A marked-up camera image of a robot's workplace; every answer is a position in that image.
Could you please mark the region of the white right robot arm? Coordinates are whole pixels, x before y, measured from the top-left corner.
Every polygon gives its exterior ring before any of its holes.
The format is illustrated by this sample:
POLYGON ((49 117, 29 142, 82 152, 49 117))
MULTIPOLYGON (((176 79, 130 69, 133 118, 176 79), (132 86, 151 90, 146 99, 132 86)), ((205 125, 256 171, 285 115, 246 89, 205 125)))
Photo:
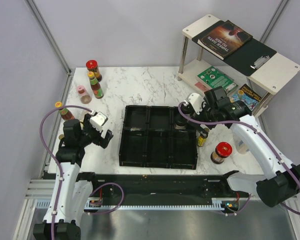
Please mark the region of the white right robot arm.
POLYGON ((243 101, 232 102, 225 90, 217 87, 206 91, 204 96, 189 94, 178 105, 178 111, 199 132, 204 132, 204 126, 213 129, 225 125, 247 145, 261 167, 262 175, 227 173, 226 180, 219 184, 223 196, 246 192, 274 207, 300 193, 300 164, 295 165, 271 142, 243 101))

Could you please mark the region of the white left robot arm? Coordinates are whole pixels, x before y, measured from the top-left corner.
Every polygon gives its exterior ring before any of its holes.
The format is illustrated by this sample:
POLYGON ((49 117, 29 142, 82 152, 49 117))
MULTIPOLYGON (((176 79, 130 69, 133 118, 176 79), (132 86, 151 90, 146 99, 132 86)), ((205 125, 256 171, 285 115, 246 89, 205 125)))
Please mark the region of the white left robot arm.
POLYGON ((64 137, 57 153, 55 184, 42 223, 34 225, 33 236, 37 240, 79 240, 80 222, 88 197, 100 191, 93 173, 80 173, 85 147, 95 144, 107 148, 113 133, 107 130, 102 137, 103 125, 108 117, 102 112, 87 113, 83 122, 67 120, 63 124, 64 137))

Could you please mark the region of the black-lid pepper shaker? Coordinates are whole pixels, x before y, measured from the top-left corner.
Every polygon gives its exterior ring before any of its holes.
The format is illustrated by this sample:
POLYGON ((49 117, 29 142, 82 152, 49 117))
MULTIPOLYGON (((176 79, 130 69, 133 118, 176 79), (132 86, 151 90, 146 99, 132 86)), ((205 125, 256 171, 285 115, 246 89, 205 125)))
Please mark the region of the black-lid pepper shaker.
POLYGON ((182 115, 177 114, 174 117, 173 127, 176 130, 187 130, 188 129, 188 121, 182 115))

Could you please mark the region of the silver-lid salt jar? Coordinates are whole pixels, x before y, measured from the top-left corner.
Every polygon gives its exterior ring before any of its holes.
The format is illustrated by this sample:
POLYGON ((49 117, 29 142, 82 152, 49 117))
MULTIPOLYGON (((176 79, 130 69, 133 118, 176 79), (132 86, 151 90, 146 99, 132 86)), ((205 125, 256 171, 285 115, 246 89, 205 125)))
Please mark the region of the silver-lid salt jar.
POLYGON ((247 154, 250 150, 248 148, 248 146, 241 140, 240 137, 238 136, 234 136, 234 143, 235 143, 235 148, 237 150, 238 153, 244 155, 247 154))

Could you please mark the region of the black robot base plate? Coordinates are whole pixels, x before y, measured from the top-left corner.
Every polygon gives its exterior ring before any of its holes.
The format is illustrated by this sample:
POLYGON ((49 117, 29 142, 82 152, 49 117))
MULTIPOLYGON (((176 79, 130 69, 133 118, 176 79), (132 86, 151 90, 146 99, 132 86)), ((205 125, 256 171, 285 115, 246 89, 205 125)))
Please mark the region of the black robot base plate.
POLYGON ((242 191, 230 189, 222 175, 151 175, 151 174, 96 174, 79 173, 75 180, 91 181, 93 189, 104 183, 116 183, 128 194, 179 194, 204 198, 247 197, 242 191))

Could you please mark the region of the black six-compartment plastic tray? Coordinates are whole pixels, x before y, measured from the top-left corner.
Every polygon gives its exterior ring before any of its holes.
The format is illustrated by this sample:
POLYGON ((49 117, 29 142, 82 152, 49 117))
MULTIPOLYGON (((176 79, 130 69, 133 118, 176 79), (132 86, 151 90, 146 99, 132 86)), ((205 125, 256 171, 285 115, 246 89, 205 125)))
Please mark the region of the black six-compartment plastic tray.
POLYGON ((197 132, 174 129, 178 108, 127 105, 119 148, 122 167, 195 170, 197 132))

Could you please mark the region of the small yellow-label brown bottle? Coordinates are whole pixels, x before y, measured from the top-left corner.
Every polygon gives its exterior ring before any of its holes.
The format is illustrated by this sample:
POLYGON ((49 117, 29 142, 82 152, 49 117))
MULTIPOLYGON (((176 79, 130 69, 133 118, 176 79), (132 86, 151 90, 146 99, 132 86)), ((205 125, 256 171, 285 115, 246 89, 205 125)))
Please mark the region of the small yellow-label brown bottle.
POLYGON ((202 147, 205 144, 210 132, 210 129, 208 127, 205 127, 203 130, 204 130, 203 133, 199 133, 196 140, 196 145, 198 147, 202 147))

